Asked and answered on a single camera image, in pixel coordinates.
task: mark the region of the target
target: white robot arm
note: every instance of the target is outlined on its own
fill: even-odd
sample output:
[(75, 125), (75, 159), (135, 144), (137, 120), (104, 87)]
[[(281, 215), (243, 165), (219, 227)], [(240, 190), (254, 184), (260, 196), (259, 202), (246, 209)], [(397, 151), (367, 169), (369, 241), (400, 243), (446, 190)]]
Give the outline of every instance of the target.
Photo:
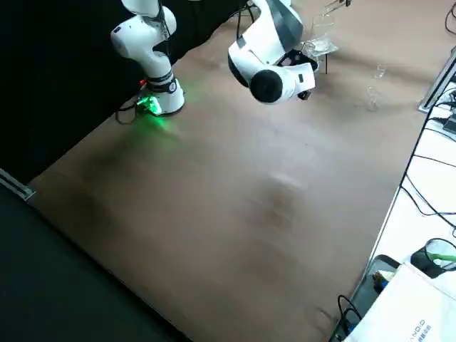
[(117, 52), (137, 61), (147, 76), (142, 105), (153, 115), (171, 114), (184, 105), (184, 92), (174, 77), (168, 56), (154, 51), (154, 46), (167, 40), (177, 28), (174, 14), (159, 0), (122, 0), (134, 17), (111, 31)]
[(228, 64), (234, 77), (266, 104), (280, 103), (314, 88), (310, 63), (276, 65), (301, 40), (304, 27), (299, 15), (282, 0), (253, 2), (260, 17), (229, 48)]
[[(315, 87), (310, 63), (297, 66), (276, 64), (301, 40), (303, 25), (299, 15), (285, 0), (254, 0), (260, 17), (229, 48), (229, 68), (234, 77), (249, 87), (260, 102), (280, 103), (300, 98)], [(175, 113), (184, 105), (184, 92), (174, 77), (167, 55), (154, 46), (176, 31), (176, 18), (160, 0), (122, 0), (134, 17), (111, 32), (118, 53), (137, 61), (147, 76), (138, 104), (154, 115)]]

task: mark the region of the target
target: brown table surface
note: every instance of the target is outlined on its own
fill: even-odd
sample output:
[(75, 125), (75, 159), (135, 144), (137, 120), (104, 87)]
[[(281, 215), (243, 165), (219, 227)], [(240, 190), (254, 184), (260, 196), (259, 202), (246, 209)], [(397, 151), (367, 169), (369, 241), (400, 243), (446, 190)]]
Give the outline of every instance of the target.
[[(321, 7), (294, 3), (305, 19)], [(328, 75), (309, 101), (278, 106), (230, 74), (225, 24), (175, 66), (181, 113), (106, 120), (33, 181), (33, 205), (196, 341), (322, 341), (418, 137), (416, 105), (455, 42), (450, 5), (366, 0), (336, 12)], [(377, 62), (388, 69), (371, 113)]]

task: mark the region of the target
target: black cable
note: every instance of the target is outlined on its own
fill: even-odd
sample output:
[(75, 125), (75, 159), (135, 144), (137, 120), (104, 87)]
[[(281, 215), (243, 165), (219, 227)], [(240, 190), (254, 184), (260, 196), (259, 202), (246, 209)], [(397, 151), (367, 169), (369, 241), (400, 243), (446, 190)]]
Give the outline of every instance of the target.
[(342, 329), (343, 329), (343, 332), (348, 336), (349, 334), (349, 331), (348, 331), (348, 320), (346, 318), (346, 314), (348, 313), (348, 309), (346, 309), (345, 311), (342, 310), (342, 304), (341, 304), (341, 299), (345, 299), (347, 301), (347, 303), (350, 304), (350, 309), (353, 310), (353, 312), (355, 313), (355, 315), (359, 318), (359, 320), (363, 319), (362, 316), (360, 315), (359, 311), (356, 309), (356, 306), (350, 301), (350, 299), (348, 299), (347, 297), (345, 297), (343, 294), (339, 294), (338, 297), (337, 297), (337, 306), (339, 307), (339, 312), (341, 313), (341, 320), (342, 320)]
[(448, 27), (448, 18), (450, 17), (450, 14), (452, 14), (453, 18), (456, 18), (456, 15), (454, 12), (455, 7), (456, 7), (456, 2), (451, 6), (451, 9), (448, 11), (447, 16), (445, 17), (445, 30), (447, 30), (448, 32), (450, 32), (451, 34), (454, 34), (456, 36), (456, 32), (454, 32), (453, 30), (451, 30)]
[(239, 39), (239, 31), (241, 30), (241, 13), (242, 9), (242, 2), (239, 2), (239, 11), (237, 12), (237, 27), (236, 27), (236, 39)]
[(247, 6), (247, 11), (249, 11), (250, 19), (252, 20), (252, 24), (255, 22), (254, 14), (252, 13), (252, 7)]
[[(433, 212), (432, 214), (428, 214), (427, 212), (422, 211), (421, 208), (420, 208), (420, 205), (416, 202), (415, 198), (413, 198), (412, 194), (410, 194), (410, 192), (407, 189), (405, 189), (402, 185), (400, 186), (400, 188), (402, 190), (404, 190), (404, 192), (407, 194), (407, 196), (409, 196), (409, 198), (412, 200), (413, 204), (416, 206), (416, 209), (418, 209), (418, 211), (421, 213), (421, 215), (424, 215), (424, 216), (435, 216), (435, 215), (438, 214), (437, 212)], [(456, 215), (456, 212), (441, 212), (439, 214), (444, 215), (444, 216), (452, 216), (452, 215)]]
[(456, 224), (452, 223), (451, 221), (448, 221), (442, 214), (440, 214), (429, 202), (427, 199), (425, 199), (425, 197), (423, 196), (423, 194), (421, 194), (421, 192), (417, 189), (417, 187), (413, 184), (412, 180), (410, 179), (409, 175), (405, 175), (405, 177), (408, 179), (408, 181), (411, 183), (413, 189), (415, 189), (415, 191), (417, 192), (417, 194), (421, 197), (421, 199), (428, 205), (428, 207), (438, 216), (440, 217), (441, 219), (443, 219), (445, 222), (447, 222), (447, 224), (449, 224), (452, 228), (453, 228), (453, 233), (452, 235), (454, 237), (455, 236), (455, 231), (456, 231)]
[(434, 159), (434, 158), (431, 158), (431, 157), (426, 157), (424, 155), (414, 155), (414, 156), (418, 157), (418, 158), (422, 158), (422, 159), (432, 160), (433, 162), (439, 162), (440, 164), (444, 164), (444, 165), (447, 165), (447, 166), (456, 167), (456, 165), (450, 164), (448, 162), (443, 162), (442, 160)]
[(135, 122), (137, 117), (138, 117), (138, 114), (135, 112), (135, 117), (131, 121), (122, 121), (119, 116), (119, 111), (116, 111), (114, 113), (115, 121), (117, 121), (118, 124), (120, 124), (120, 125), (131, 125), (132, 123)]
[(132, 105), (129, 105), (129, 106), (124, 107), (124, 108), (119, 108), (118, 112), (126, 112), (127, 110), (133, 109), (134, 107), (136, 107), (136, 103), (133, 103)]
[(249, 11), (250, 14), (250, 19), (252, 20), (252, 23), (255, 22), (254, 14), (252, 12), (252, 5), (243, 5), (243, 1), (239, 2), (239, 10), (237, 12), (237, 27), (236, 27), (236, 39), (239, 39), (240, 31), (241, 31), (241, 17), (242, 17), (242, 12), (243, 10)]
[(456, 139), (450, 137), (448, 134), (444, 134), (444, 133), (440, 132), (439, 130), (433, 130), (432, 128), (427, 128), (427, 127), (425, 127), (425, 130), (430, 130), (431, 132), (440, 134), (441, 136), (444, 136), (444, 137), (450, 139), (451, 141), (453, 141), (454, 143), (456, 143)]

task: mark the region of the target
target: black curtain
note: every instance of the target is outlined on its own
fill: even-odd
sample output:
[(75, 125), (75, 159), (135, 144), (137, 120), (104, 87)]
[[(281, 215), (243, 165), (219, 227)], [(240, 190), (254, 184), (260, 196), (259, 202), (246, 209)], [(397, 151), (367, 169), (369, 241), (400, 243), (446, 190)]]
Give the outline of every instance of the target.
[[(204, 43), (237, 0), (163, 0), (176, 15), (174, 63)], [(110, 31), (131, 17), (121, 0), (8, 1), (0, 20), (0, 168), (27, 183), (138, 91), (143, 73)]]

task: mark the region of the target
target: cable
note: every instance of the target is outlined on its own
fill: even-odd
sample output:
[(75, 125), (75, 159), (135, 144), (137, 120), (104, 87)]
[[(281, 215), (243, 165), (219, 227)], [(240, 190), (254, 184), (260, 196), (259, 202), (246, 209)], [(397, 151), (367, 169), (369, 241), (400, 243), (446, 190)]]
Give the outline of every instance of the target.
[[(432, 214), (428, 214), (427, 212), (422, 211), (420, 206), (416, 202), (415, 198), (413, 198), (412, 194), (410, 194), (410, 192), (407, 189), (405, 189), (402, 185), (400, 186), (400, 188), (405, 191), (407, 196), (409, 196), (409, 198), (412, 200), (413, 204), (416, 206), (416, 208), (421, 213), (421, 215), (424, 215), (424, 216), (435, 216), (435, 215), (437, 215), (436, 212), (433, 212)], [(451, 216), (451, 215), (456, 215), (456, 212), (441, 212), (439, 214), (444, 215), (444, 216)]]
[(239, 39), (239, 31), (241, 29), (241, 12), (242, 12), (242, 2), (239, 2), (239, 10), (237, 12), (237, 27), (236, 27), (236, 39)]
[[(350, 308), (346, 309), (345, 311), (342, 310), (342, 304), (341, 304), (341, 299), (345, 299), (347, 303), (350, 304)], [(350, 331), (348, 330), (348, 324), (349, 322), (346, 318), (346, 314), (349, 311), (353, 311), (355, 315), (359, 318), (359, 320), (363, 319), (362, 316), (360, 315), (359, 311), (356, 309), (356, 306), (348, 299), (345, 297), (343, 294), (339, 294), (337, 297), (337, 306), (339, 307), (339, 312), (341, 313), (341, 320), (342, 320), (342, 329), (343, 332), (348, 336)]]
[(247, 11), (249, 11), (250, 19), (252, 20), (252, 24), (255, 22), (254, 14), (252, 13), (252, 7), (247, 6)]
[(136, 103), (133, 103), (132, 105), (129, 105), (129, 106), (124, 107), (124, 108), (119, 108), (117, 111), (118, 112), (126, 112), (127, 110), (133, 109), (134, 107), (136, 107)]
[(253, 5), (243, 5), (242, 1), (239, 2), (239, 10), (237, 12), (237, 27), (236, 27), (236, 39), (239, 39), (240, 37), (240, 31), (241, 31), (241, 17), (242, 17), (242, 12), (243, 10), (247, 9), (249, 11), (250, 19), (252, 20), (252, 23), (254, 23), (255, 18), (254, 14), (252, 13), (252, 7)]
[(456, 18), (456, 15), (454, 12), (455, 7), (456, 7), (456, 2), (451, 6), (451, 9), (448, 11), (447, 16), (445, 17), (445, 30), (447, 30), (448, 32), (450, 32), (451, 34), (454, 34), (456, 36), (456, 32), (454, 32), (453, 30), (451, 30), (448, 27), (448, 18), (450, 17), (450, 14), (452, 14), (453, 18)]
[(444, 165), (451, 166), (451, 167), (456, 167), (456, 165), (449, 164), (447, 162), (443, 162), (442, 160), (437, 160), (437, 159), (434, 159), (434, 158), (431, 158), (431, 157), (425, 157), (424, 155), (414, 155), (414, 157), (427, 159), (427, 160), (432, 160), (433, 162), (439, 162), (440, 164), (444, 164)]
[(453, 233), (452, 235), (456, 237), (455, 232), (456, 232), (456, 224), (453, 224), (451, 221), (448, 221), (442, 214), (440, 214), (426, 199), (425, 197), (421, 194), (421, 192), (417, 189), (417, 187), (413, 184), (412, 180), (410, 179), (409, 175), (405, 175), (405, 177), (408, 179), (408, 181), (411, 183), (413, 189), (417, 192), (417, 194), (421, 197), (421, 199), (429, 206), (429, 208), (441, 219), (443, 219), (445, 222), (447, 222), (452, 228), (453, 228)]
[(430, 130), (431, 132), (438, 133), (441, 136), (444, 136), (444, 137), (450, 139), (451, 141), (453, 141), (454, 143), (456, 143), (456, 139), (450, 137), (448, 134), (444, 134), (444, 133), (440, 132), (439, 130), (433, 130), (432, 128), (427, 128), (427, 127), (425, 127), (425, 130)]

